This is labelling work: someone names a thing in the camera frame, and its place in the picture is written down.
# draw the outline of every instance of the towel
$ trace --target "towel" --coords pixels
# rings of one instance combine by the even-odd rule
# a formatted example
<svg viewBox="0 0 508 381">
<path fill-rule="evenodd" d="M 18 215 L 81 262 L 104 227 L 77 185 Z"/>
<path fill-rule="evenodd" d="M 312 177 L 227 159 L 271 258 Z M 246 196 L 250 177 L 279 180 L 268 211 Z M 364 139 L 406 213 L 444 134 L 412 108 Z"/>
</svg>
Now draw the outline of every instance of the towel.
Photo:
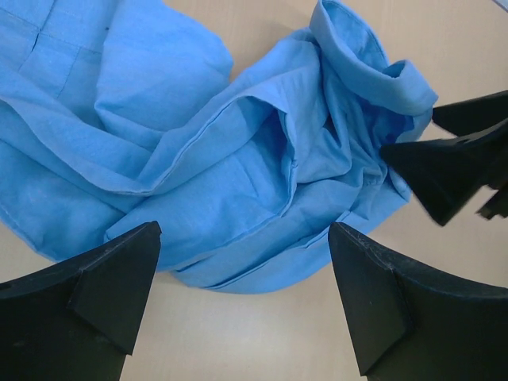
<svg viewBox="0 0 508 381">
<path fill-rule="evenodd" d="M 157 220 L 159 271 L 252 294 L 325 266 L 332 222 L 368 233 L 408 202 L 379 148 L 437 96 L 349 8 L 319 0 L 232 66 L 161 0 L 0 0 L 0 219 L 55 261 Z"/>
</svg>

